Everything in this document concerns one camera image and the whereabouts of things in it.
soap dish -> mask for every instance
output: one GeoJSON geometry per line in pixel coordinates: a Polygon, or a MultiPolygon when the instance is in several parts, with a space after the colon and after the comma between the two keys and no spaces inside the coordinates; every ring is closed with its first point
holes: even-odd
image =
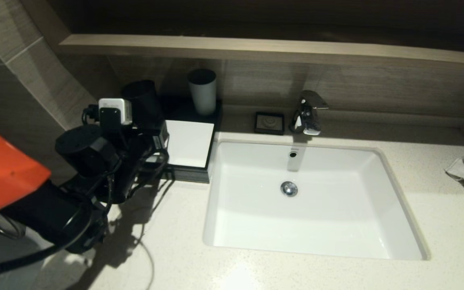
{"type": "Polygon", "coordinates": [[[254,132],[284,135],[284,114],[256,112],[254,132]]]}

white countertop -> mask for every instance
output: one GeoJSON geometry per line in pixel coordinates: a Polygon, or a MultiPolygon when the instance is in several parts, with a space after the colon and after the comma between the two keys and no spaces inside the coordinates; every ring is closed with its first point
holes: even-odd
{"type": "MultiPolygon", "coordinates": [[[[98,248],[92,268],[82,278],[88,268],[83,259],[59,253],[44,266],[35,288],[67,288],[81,281],[72,288],[135,290],[147,289],[151,282],[153,290],[464,290],[464,188],[444,173],[455,158],[464,156],[461,132],[453,128],[333,121],[324,128],[354,135],[358,130],[366,130],[366,138],[329,138],[323,134],[308,145],[372,147],[384,153],[425,245],[426,261],[206,246],[202,235],[210,186],[175,182],[145,225],[141,239],[145,247],[130,246],[131,254],[124,257],[127,244],[134,242],[131,229],[136,237],[142,232],[141,202],[148,199],[146,193],[127,202],[118,232],[98,248]],[[153,259],[154,271],[145,248],[153,259]]],[[[291,136],[226,132],[219,134],[219,140],[292,142],[291,136]]],[[[118,213],[114,206],[112,214],[118,213]]]]}

